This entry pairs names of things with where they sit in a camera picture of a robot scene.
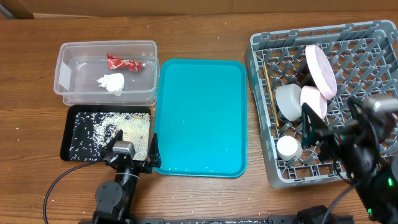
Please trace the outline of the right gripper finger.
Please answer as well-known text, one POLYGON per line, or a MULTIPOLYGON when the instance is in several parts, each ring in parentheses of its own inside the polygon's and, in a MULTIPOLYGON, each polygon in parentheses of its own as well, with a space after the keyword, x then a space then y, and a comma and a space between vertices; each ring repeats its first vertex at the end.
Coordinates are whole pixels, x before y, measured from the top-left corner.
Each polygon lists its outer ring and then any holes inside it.
POLYGON ((302 124, 302 147, 322 148, 329 128, 307 103, 302 105, 302 124))
POLYGON ((351 96, 347 100, 347 105, 353 120, 358 124, 364 124, 363 102, 351 96))

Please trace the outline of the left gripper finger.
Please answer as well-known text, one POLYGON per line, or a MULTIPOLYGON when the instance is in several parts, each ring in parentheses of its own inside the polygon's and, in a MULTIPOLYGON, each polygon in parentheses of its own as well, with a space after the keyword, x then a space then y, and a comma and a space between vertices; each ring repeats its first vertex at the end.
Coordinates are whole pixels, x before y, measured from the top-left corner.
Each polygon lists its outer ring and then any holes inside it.
POLYGON ((161 157, 160 157, 157 133, 154 133, 154 135, 153 135, 152 142, 150 144, 150 148, 148 149, 147 156, 149 158, 149 164, 152 167, 155 167, 155 168, 161 167, 161 157))
POLYGON ((123 131, 119 130, 117 131, 115 137, 113 137, 112 140, 110 140, 110 142, 107 143, 107 145, 105 145, 105 149, 112 149, 117 141, 122 141, 122 140, 123 140, 123 131))

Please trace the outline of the pink bowl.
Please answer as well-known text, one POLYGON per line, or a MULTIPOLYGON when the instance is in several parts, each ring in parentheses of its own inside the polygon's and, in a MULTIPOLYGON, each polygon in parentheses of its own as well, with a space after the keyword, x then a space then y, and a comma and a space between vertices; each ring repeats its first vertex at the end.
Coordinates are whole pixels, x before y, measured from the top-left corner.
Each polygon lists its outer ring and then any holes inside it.
POLYGON ((324 119, 327 113, 327 100, 314 86, 304 86, 300 94, 300 105, 304 103, 321 118, 324 119))

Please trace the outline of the white cup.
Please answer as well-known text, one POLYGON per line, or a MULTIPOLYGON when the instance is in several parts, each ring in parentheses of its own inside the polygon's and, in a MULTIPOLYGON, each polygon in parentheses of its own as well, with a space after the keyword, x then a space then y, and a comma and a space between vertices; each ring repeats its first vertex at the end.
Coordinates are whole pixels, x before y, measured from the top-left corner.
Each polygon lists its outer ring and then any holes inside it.
POLYGON ((303 153, 301 143, 292 136, 283 136, 277 142, 277 155, 284 161, 298 159, 303 153))

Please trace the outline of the grey bowl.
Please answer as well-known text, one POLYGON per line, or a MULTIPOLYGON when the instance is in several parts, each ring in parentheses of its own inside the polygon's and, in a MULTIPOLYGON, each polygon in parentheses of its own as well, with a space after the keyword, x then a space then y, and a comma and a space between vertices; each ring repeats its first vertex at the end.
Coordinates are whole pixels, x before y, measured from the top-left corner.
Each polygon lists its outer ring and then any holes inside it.
POLYGON ((275 96, 277 106, 282 115, 289 121, 295 121, 301 117, 300 94, 302 89, 296 84, 279 86, 275 96))

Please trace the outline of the pink plate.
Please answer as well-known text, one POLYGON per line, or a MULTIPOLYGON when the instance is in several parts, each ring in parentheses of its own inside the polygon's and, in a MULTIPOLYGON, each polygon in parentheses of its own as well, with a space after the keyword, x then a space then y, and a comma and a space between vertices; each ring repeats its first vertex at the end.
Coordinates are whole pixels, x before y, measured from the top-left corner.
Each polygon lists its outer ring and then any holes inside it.
POLYGON ((307 45, 305 57, 312 79, 320 93, 327 100, 331 100, 336 96, 337 83, 328 57, 317 45, 307 45))

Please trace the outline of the white napkin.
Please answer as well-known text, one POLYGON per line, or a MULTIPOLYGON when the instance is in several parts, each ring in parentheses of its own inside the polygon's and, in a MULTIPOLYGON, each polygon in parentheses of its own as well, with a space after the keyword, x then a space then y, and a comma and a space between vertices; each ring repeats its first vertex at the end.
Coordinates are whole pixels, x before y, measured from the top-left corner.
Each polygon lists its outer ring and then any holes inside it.
POLYGON ((106 88, 107 91, 122 91, 124 88, 124 75, 122 73, 103 75, 97 82, 99 87, 106 88))

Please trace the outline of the wooden chopstick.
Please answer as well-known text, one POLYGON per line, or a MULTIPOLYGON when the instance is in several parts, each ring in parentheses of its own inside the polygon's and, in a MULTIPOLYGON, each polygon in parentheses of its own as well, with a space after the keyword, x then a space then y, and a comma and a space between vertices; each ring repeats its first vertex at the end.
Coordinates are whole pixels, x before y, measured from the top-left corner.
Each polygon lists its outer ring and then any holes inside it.
POLYGON ((267 82, 267 90, 268 90, 268 93, 269 93, 269 97, 271 99, 272 112, 273 112, 273 115, 274 115, 274 120, 275 120, 276 127, 278 128, 279 127, 279 120, 278 120, 278 117, 277 117, 277 111, 276 111, 276 107, 275 107, 274 96, 273 96, 273 93, 272 93, 271 82, 270 82, 269 75, 268 75, 268 72, 267 72, 267 67, 266 67, 265 60, 262 61, 262 64, 263 64, 263 67, 264 67, 264 73, 265 73, 265 78, 266 78, 266 82, 267 82))

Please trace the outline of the red snack wrapper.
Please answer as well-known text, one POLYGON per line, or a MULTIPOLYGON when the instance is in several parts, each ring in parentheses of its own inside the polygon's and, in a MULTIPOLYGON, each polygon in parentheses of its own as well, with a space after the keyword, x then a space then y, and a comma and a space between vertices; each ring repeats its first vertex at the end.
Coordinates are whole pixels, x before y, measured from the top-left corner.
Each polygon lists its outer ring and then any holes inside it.
POLYGON ((107 54, 108 67, 111 70, 126 68, 132 72, 140 72, 143 67, 140 61, 127 60, 107 54))

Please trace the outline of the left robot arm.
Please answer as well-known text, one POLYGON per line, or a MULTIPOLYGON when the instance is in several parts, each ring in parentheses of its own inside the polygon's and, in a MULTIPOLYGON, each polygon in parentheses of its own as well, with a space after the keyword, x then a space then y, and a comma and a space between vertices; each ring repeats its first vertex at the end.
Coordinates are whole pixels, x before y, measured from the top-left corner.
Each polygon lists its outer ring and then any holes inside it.
POLYGON ((133 143, 123 141, 121 130, 102 149, 103 162, 116 173, 114 180, 103 182, 96 190, 96 210, 92 223, 137 223, 131 217, 131 207, 139 175, 152 173, 162 163, 157 134, 153 135, 144 160, 135 160, 135 153, 133 143))

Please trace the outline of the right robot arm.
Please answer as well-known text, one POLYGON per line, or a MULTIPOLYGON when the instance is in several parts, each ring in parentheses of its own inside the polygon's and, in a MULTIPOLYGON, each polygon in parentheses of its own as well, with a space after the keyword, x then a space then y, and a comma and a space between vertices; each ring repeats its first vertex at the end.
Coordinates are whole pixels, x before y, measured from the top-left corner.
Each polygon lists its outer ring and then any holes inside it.
POLYGON ((385 161, 380 151, 397 126, 397 98, 382 95, 361 101, 352 96, 347 105, 354 122, 338 129, 329 128, 309 105, 302 105, 302 147, 319 147, 322 162, 341 162, 350 180, 321 222, 333 223, 331 211, 355 190, 370 220, 397 223, 397 158, 385 161))

